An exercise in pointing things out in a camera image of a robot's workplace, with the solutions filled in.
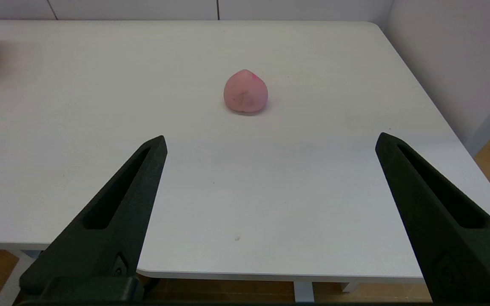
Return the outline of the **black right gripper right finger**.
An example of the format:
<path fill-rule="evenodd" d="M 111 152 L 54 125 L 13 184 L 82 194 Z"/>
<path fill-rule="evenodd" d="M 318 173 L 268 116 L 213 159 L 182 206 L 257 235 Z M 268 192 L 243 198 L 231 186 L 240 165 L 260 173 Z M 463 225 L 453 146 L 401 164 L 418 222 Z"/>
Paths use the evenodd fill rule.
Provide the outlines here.
<path fill-rule="evenodd" d="M 490 215 L 400 138 L 376 155 L 435 303 L 490 303 Z"/>

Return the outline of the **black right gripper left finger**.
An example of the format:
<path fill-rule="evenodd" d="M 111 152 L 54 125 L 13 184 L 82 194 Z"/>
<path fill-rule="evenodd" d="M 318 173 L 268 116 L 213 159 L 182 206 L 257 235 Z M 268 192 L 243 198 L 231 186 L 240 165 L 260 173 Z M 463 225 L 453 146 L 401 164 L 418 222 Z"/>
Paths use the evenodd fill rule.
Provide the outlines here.
<path fill-rule="evenodd" d="M 138 147 L 21 275 L 21 290 L 41 295 L 56 280 L 134 277 L 167 153 L 163 136 Z"/>

